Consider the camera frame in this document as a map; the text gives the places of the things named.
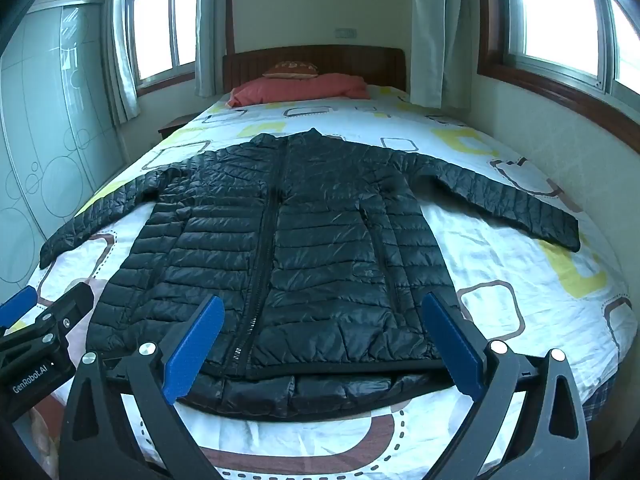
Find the blue gripper pad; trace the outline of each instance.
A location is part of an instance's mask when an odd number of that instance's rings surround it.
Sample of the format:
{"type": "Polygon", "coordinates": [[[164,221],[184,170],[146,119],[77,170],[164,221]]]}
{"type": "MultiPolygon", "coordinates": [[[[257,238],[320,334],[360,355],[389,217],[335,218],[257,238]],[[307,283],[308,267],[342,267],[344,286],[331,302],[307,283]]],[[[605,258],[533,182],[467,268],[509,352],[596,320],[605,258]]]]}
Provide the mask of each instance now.
{"type": "Polygon", "coordinates": [[[38,293],[26,286],[5,304],[0,305],[0,327],[10,328],[38,303],[38,293]]]}
{"type": "Polygon", "coordinates": [[[482,399],[486,391],[482,380],[482,360],[432,292],[422,299],[422,325],[460,392],[470,396],[474,402],[482,399]]]}
{"type": "Polygon", "coordinates": [[[189,393],[224,320],[225,308],[222,300],[214,296],[164,365],[162,394],[169,404],[189,393]]]}

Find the plaid fabric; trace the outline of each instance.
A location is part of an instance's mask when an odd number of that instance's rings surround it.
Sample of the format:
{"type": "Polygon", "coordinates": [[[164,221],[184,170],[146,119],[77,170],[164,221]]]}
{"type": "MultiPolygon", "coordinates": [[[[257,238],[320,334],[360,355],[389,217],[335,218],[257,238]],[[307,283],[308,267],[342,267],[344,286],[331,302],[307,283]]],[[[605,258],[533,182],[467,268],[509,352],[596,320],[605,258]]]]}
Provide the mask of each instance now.
{"type": "Polygon", "coordinates": [[[616,381],[616,375],[613,374],[607,381],[602,383],[600,387],[593,393],[589,399],[582,405],[584,411],[584,418],[587,422],[593,420],[598,416],[602,408],[609,399],[609,394],[613,387],[613,383],[616,381]]]}

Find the window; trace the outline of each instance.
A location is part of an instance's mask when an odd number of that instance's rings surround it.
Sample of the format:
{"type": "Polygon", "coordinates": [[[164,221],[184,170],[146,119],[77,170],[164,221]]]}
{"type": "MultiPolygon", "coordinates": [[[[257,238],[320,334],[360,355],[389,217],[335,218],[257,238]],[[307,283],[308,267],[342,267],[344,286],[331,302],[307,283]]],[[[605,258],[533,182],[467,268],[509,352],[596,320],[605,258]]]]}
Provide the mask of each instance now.
{"type": "Polygon", "coordinates": [[[138,88],[194,70],[196,0],[126,0],[129,53],[138,88]]]}
{"type": "Polygon", "coordinates": [[[615,0],[481,0],[478,71],[553,99],[640,152],[640,36],[615,0]]]}

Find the curtain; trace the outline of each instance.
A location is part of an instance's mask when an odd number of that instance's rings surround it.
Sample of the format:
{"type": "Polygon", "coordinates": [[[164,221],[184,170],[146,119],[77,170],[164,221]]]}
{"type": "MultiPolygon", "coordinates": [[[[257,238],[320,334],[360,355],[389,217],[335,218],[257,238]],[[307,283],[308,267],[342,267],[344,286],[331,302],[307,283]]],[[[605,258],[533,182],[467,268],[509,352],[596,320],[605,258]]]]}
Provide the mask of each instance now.
{"type": "Polygon", "coordinates": [[[105,0],[102,20],[102,58],[111,113],[116,125],[140,113],[125,35],[124,0],[105,0]]]}
{"type": "Polygon", "coordinates": [[[196,9],[196,95],[222,94],[226,52],[226,0],[198,0],[196,9]]]}
{"type": "Polygon", "coordinates": [[[429,108],[470,107],[467,16],[463,0],[413,0],[412,103],[429,108]]]}

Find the orange cushion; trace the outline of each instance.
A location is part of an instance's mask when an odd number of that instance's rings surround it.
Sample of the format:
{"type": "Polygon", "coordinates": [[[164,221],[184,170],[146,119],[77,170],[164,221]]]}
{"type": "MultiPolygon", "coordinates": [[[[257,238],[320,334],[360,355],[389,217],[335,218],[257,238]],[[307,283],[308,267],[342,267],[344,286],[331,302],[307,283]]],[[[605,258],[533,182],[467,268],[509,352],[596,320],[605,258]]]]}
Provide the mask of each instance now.
{"type": "Polygon", "coordinates": [[[277,79],[310,79],[318,77],[318,67],[300,61],[282,61],[262,74],[277,79]]]}
{"type": "Polygon", "coordinates": [[[322,74],[312,79],[260,77],[234,88],[227,104],[237,107],[327,97],[370,98],[367,84],[360,76],[322,74]]]}

